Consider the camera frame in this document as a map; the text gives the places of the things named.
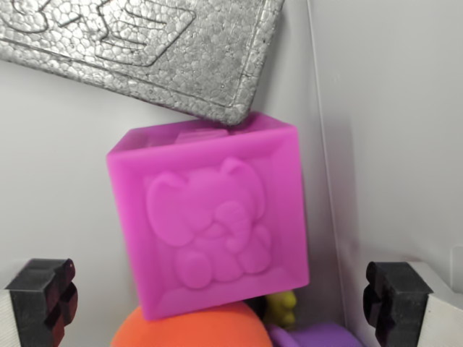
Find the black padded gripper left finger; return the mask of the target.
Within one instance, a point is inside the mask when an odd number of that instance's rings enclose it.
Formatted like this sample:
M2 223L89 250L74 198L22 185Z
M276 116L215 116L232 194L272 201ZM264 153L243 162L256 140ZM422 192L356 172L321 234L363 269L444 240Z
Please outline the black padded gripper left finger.
M75 318L77 287L71 259L30 259L1 286L1 345L59 346Z

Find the black padded gripper right finger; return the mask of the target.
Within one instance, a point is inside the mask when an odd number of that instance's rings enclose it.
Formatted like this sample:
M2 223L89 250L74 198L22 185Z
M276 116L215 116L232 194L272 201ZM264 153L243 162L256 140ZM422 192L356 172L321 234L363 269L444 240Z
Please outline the black padded gripper right finger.
M380 346L461 346L462 295L424 262L369 262L362 307Z

